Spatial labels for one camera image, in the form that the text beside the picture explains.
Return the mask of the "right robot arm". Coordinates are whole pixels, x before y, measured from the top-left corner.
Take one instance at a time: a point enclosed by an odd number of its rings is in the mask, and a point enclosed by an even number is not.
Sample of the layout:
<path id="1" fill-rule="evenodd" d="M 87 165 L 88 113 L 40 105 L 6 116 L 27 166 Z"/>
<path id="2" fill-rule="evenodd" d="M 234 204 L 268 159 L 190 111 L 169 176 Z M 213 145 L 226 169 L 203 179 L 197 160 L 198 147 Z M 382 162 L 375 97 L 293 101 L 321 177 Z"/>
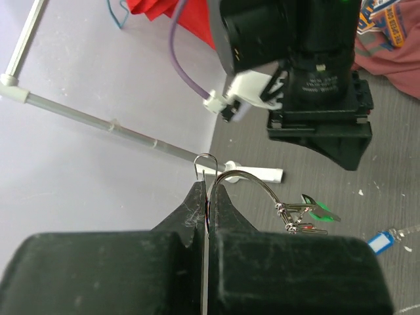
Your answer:
<path id="1" fill-rule="evenodd" d="M 353 69 L 359 1 L 209 1 L 216 52 L 231 83 L 223 120 L 268 110 L 274 141 L 357 170 L 372 140 L 369 84 Z"/>

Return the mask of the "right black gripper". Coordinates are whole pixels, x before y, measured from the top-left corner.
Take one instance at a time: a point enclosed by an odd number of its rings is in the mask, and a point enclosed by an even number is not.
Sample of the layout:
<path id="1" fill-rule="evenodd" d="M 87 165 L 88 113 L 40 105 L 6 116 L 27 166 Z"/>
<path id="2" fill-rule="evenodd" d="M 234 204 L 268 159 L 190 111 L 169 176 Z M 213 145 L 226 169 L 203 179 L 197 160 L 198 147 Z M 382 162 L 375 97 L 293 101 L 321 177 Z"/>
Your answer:
<path id="1" fill-rule="evenodd" d="M 300 138 L 299 144 L 327 157 L 347 171 L 356 171 L 372 140 L 369 85 L 351 72 L 344 95 L 334 100 L 303 100 L 286 92 L 282 108 L 268 115 L 271 138 Z"/>

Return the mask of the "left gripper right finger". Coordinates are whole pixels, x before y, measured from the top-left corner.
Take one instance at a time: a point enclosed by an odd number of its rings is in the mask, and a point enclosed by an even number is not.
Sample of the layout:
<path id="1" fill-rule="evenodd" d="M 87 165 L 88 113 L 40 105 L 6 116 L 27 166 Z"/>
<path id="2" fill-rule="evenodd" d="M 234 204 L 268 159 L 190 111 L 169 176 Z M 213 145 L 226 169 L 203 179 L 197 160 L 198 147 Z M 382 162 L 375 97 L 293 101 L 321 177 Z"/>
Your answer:
<path id="1" fill-rule="evenodd" d="M 209 314 L 392 314 L 370 246 L 348 236 L 258 231 L 223 185 L 211 193 Z"/>

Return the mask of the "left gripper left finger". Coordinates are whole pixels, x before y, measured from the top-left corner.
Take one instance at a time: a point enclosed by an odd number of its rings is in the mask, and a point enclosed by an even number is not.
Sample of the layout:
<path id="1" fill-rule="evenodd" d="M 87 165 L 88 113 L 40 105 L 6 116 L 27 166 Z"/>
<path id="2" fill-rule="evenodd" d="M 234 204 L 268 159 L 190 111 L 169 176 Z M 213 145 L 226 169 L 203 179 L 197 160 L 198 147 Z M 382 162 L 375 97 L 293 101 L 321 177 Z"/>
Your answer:
<path id="1" fill-rule="evenodd" d="M 1 278 L 2 314 L 200 314 L 206 187 L 151 230 L 26 238 Z"/>

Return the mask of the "metal keyring with keys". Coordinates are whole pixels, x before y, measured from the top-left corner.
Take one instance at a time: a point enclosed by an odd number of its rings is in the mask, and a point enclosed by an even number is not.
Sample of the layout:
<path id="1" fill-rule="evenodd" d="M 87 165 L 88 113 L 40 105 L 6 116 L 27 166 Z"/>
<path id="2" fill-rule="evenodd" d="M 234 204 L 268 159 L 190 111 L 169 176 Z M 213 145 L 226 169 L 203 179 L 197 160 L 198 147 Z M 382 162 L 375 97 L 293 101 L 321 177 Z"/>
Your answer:
<path id="1" fill-rule="evenodd" d="M 256 195 L 258 202 L 262 203 L 264 209 L 268 209 L 283 222 L 285 231 L 290 234 L 296 233 L 315 233 L 327 234 L 327 231 L 316 228 L 311 223 L 304 223 L 305 215 L 310 215 L 313 219 L 326 222 L 339 222 L 341 218 L 332 213 L 324 204 L 315 201 L 312 197 L 302 194 L 301 203 L 286 203 L 277 196 L 275 191 L 268 186 L 268 182 L 264 182 L 256 176 L 245 171 L 226 171 L 225 164 L 222 168 L 216 160 L 209 158 L 200 158 L 194 164 L 197 175 L 202 177 L 206 175 L 214 176 L 210 188 L 207 192 L 206 202 L 207 210 L 205 212 L 205 227 L 210 229 L 211 219 L 217 219 L 221 216 L 221 198 L 219 194 L 224 188 L 224 183 L 237 183 L 244 179 L 253 184 L 261 192 Z"/>

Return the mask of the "blue tagged key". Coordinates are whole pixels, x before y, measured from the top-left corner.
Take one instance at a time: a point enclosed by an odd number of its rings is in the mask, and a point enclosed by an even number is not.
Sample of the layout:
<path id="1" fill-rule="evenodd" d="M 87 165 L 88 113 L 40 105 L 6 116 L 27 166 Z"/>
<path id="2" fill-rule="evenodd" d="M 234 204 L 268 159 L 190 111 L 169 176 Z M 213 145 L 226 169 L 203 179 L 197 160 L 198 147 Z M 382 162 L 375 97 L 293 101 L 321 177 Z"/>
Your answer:
<path id="1" fill-rule="evenodd" d="M 419 232 L 418 224 L 401 229 L 389 228 L 388 230 L 377 232 L 374 237 L 367 241 L 367 244 L 376 255 L 380 255 L 394 244 L 401 242 L 402 238 L 408 234 L 416 232 Z"/>

